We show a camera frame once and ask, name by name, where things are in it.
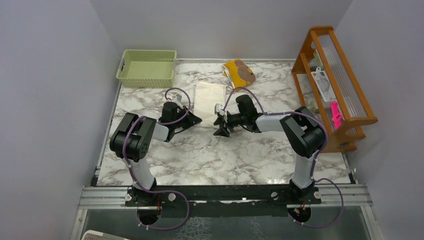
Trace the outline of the green plastic basket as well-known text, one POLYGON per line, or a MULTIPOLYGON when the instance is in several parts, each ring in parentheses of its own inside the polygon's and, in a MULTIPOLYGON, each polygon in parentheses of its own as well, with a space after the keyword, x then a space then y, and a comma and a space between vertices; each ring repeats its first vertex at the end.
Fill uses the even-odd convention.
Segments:
POLYGON ((116 72, 126 88, 171 88, 174 84, 175 50, 127 49, 116 72))

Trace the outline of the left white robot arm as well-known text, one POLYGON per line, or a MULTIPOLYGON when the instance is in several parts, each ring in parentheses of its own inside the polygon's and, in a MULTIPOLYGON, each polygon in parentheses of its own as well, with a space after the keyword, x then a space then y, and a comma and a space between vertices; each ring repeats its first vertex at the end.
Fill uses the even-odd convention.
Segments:
POLYGON ((157 200, 157 181, 147 163, 147 153, 152 140, 170 142, 181 131, 202 122, 188 107, 175 101, 163 104, 161 117, 139 116, 127 112, 113 133, 109 148, 127 165, 133 184, 130 195, 144 205, 152 205, 157 200))

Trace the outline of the white towel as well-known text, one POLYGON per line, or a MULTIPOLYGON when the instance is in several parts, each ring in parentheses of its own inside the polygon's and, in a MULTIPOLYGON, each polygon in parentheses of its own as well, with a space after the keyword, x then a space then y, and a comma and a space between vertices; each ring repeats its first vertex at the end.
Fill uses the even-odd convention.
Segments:
POLYGON ((202 121, 197 125, 201 128, 215 128, 217 119, 215 105, 225 103, 226 86, 223 84, 200 81, 194 90, 193 114, 202 121))

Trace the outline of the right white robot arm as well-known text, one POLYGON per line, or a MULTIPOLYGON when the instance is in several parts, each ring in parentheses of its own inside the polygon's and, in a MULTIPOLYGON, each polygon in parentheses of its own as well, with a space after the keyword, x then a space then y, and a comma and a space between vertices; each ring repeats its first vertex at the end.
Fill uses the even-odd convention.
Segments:
POLYGON ((294 174, 289 181, 289 199, 300 204, 312 191, 315 181, 313 171, 318 154, 328 141, 324 126, 304 106, 285 113, 260 113, 252 98, 240 95, 236 98, 239 112, 231 114, 222 104, 214 106, 218 126, 216 136, 229 137, 234 128, 242 127, 251 133, 283 132, 296 153, 294 174))

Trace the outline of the yellow bear towel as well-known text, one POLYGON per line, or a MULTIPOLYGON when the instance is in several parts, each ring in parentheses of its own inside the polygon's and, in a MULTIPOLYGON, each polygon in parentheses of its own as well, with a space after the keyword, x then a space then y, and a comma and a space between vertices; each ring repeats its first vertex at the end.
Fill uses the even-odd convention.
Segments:
POLYGON ((253 71, 239 58, 222 65, 223 75, 229 79, 233 89, 248 87, 256 81, 253 71))

